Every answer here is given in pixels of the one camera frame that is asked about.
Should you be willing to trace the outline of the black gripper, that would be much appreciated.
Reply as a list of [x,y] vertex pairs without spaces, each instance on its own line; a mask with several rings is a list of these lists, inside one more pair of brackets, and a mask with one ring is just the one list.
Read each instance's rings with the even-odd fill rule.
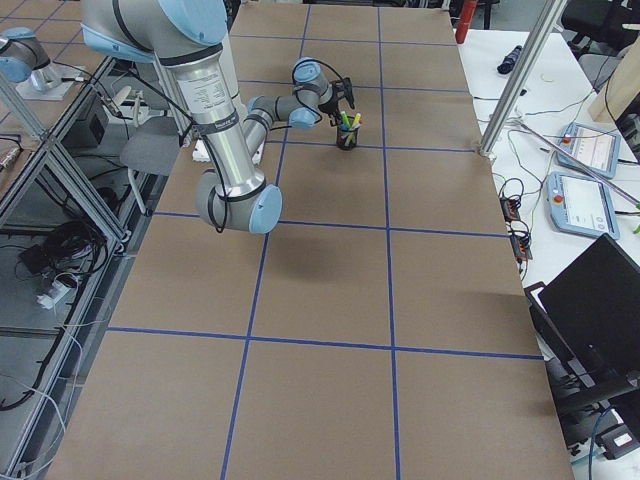
[[332,95],[326,102],[319,105],[321,113],[328,115],[332,127],[341,125],[339,98]]

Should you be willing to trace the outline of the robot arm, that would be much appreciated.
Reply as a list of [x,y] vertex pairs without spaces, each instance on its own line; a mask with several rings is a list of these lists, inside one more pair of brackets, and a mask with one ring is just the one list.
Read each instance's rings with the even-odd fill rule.
[[319,61],[301,58],[289,96],[259,96],[241,115],[234,99],[233,59],[225,48],[228,15],[221,1],[86,1],[83,37],[92,49],[137,63],[158,62],[177,84],[169,97],[184,103],[214,165],[201,177],[200,217],[217,230],[266,234],[277,225],[280,189],[267,182],[253,157],[274,123],[312,128],[324,115],[340,121],[340,100],[354,101],[351,81],[326,78]]
[[74,81],[63,76],[27,27],[1,32],[1,74],[27,100],[62,100]]

